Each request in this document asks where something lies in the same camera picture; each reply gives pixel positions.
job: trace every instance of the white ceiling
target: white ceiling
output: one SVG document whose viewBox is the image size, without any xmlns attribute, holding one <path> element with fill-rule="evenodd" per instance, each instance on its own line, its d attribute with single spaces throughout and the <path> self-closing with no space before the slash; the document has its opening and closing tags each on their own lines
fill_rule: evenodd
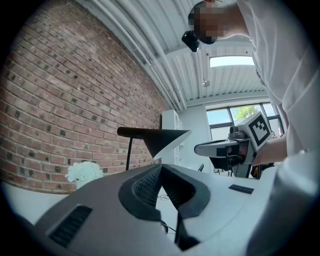
<svg viewBox="0 0 320 256">
<path fill-rule="evenodd" d="M 217 56 L 251 56 L 244 36 L 201 44 L 197 53 L 181 41 L 188 13 L 199 0 L 77 0 L 126 45 L 178 111 L 215 101 L 267 97 L 254 66 L 210 67 Z M 234 0 L 223 0 L 232 3 Z M 210 81 L 205 87 L 204 80 Z"/>
</svg>

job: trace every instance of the skylight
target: skylight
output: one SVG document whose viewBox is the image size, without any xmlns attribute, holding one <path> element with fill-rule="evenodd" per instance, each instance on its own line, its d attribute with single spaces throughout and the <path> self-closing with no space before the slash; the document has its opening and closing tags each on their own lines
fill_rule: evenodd
<svg viewBox="0 0 320 256">
<path fill-rule="evenodd" d="M 210 58 L 210 67 L 232 66 L 232 65 L 255 65 L 250 56 L 224 56 Z"/>
</svg>

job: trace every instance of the white flowers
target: white flowers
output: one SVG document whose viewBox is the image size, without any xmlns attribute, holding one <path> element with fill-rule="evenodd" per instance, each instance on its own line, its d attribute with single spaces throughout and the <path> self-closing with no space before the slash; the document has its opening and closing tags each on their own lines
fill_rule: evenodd
<svg viewBox="0 0 320 256">
<path fill-rule="evenodd" d="M 79 181 L 83 184 L 89 183 L 93 180 L 102 178 L 103 172 L 100 166 L 93 162 L 74 163 L 68 168 L 68 174 L 65 177 L 69 182 Z"/>
</svg>

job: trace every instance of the brick wall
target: brick wall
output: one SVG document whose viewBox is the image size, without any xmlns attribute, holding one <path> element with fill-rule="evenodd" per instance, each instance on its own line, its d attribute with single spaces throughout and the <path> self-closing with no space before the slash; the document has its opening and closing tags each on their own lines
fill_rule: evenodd
<svg viewBox="0 0 320 256">
<path fill-rule="evenodd" d="M 68 166 L 123 172 L 128 138 L 117 128 L 159 128 L 168 109 L 122 43 L 77 3 L 52 0 L 21 28 L 0 78 L 1 178 L 69 193 Z M 153 164 L 134 140 L 130 168 Z"/>
</svg>

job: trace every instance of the tree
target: tree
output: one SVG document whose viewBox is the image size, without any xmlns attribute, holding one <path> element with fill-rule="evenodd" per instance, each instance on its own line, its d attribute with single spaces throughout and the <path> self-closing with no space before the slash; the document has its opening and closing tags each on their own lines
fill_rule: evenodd
<svg viewBox="0 0 320 256">
<path fill-rule="evenodd" d="M 234 118 L 236 120 L 244 120 L 258 112 L 259 111 L 255 109 L 255 106 L 242 106 L 237 108 Z"/>
</svg>

